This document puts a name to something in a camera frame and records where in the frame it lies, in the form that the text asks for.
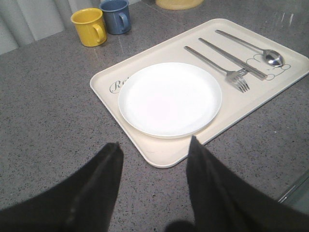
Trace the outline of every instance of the fork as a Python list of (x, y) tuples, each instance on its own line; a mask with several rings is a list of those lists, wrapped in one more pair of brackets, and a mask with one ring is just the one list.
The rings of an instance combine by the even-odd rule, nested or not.
[(200, 54), (199, 52), (197, 52), (196, 50), (185, 46), (184, 49), (186, 49), (187, 51), (191, 52), (193, 55), (197, 56), (198, 58), (200, 58), (202, 61), (209, 63), (213, 66), (215, 66), (216, 68), (226, 72), (226, 80), (234, 85), (236, 85), (236, 87), (242, 92), (246, 92), (248, 91), (250, 88), (246, 82), (246, 80), (243, 78), (244, 75), (246, 75), (248, 73), (247, 70), (245, 69), (240, 69), (238, 71), (229, 71), (226, 70), (224, 68), (222, 68), (221, 66), (217, 65), (216, 63), (214, 63), (213, 61), (211, 61), (210, 59), (208, 59), (207, 57), (203, 56), (202, 54)]

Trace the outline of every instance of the mug handle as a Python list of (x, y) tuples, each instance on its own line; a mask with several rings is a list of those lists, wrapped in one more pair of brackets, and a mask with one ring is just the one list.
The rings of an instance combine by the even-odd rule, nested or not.
[(121, 18), (124, 24), (124, 28), (121, 31), (124, 31), (129, 27), (129, 20), (127, 19), (127, 16), (124, 13), (119, 13), (119, 17)]
[(98, 33), (98, 39), (97, 39), (97, 42), (100, 43), (103, 41), (104, 39), (104, 32), (102, 30), (102, 28), (98, 25), (98, 24), (94, 24), (92, 25), (93, 28), (97, 31)]

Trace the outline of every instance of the white plate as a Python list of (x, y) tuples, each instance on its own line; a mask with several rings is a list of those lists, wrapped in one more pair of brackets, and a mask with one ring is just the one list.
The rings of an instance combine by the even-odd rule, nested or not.
[(207, 71), (185, 63), (159, 63), (133, 74), (118, 105), (124, 119), (150, 136), (179, 138), (210, 123), (222, 93)]

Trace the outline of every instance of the knife blade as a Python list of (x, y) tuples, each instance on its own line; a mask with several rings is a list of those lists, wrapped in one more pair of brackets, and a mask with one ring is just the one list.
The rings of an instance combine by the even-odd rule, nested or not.
[(246, 69), (248, 72), (251, 72), (252, 75), (256, 76), (260, 80), (265, 80), (267, 78), (267, 75), (265, 73), (257, 70), (255, 67), (252, 67), (251, 65), (249, 65), (246, 62), (238, 59), (237, 57), (233, 56), (232, 54), (229, 54), (228, 52), (220, 49), (219, 47), (213, 45), (212, 43), (210, 43), (206, 40), (204, 40), (203, 38), (199, 38), (199, 40), (201, 42), (205, 43), (206, 45), (208, 45), (209, 47), (211, 47), (213, 50), (215, 50), (218, 53), (220, 53), (221, 55), (223, 55), (224, 57), (228, 58), (230, 61), (234, 62), (238, 66)]

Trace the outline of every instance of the blue mug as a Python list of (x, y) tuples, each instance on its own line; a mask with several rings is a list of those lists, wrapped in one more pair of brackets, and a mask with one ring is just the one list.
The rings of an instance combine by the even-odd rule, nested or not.
[(109, 34), (120, 35), (131, 29), (128, 0), (104, 0), (99, 5)]

